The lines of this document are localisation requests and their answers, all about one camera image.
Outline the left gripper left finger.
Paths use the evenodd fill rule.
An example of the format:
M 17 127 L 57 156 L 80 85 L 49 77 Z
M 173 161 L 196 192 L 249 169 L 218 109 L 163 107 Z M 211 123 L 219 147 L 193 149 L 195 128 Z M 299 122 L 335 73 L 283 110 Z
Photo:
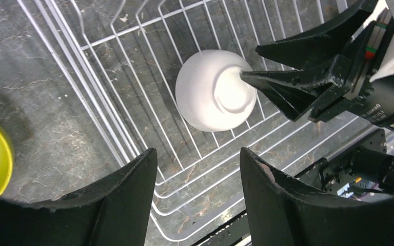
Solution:
M 57 200 L 0 197 L 0 245 L 143 245 L 156 173 L 157 152 L 150 148 Z

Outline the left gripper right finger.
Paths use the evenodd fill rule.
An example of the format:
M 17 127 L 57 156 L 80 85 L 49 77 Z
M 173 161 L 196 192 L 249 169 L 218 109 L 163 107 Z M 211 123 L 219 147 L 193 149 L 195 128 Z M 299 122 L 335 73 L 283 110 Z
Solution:
M 240 150 L 253 245 L 394 245 L 394 196 L 377 202 L 339 197 Z

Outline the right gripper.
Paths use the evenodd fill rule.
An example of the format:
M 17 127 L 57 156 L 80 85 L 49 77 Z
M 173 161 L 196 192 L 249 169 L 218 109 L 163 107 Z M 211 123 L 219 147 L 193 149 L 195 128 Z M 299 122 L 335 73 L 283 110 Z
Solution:
M 380 46 L 366 48 L 365 61 L 353 68 L 353 79 L 347 80 L 350 59 L 336 56 L 375 7 L 375 1 L 356 1 L 328 22 L 255 49 L 261 57 L 302 71 L 248 71 L 241 73 L 241 79 L 261 91 L 291 121 L 308 114 L 312 122 L 328 122 L 348 111 L 394 131 L 394 74 L 373 78 L 394 45 L 394 20 L 375 23 L 382 32 Z

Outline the plain white bowl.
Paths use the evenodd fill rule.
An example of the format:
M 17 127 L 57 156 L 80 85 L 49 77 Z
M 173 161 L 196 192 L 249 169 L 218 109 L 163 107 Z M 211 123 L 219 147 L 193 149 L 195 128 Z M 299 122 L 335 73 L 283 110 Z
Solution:
M 175 83 L 179 112 L 191 126 L 220 132 L 240 126 L 251 115 L 257 90 L 241 79 L 251 71 L 241 56 L 224 50 L 203 50 L 188 58 Z

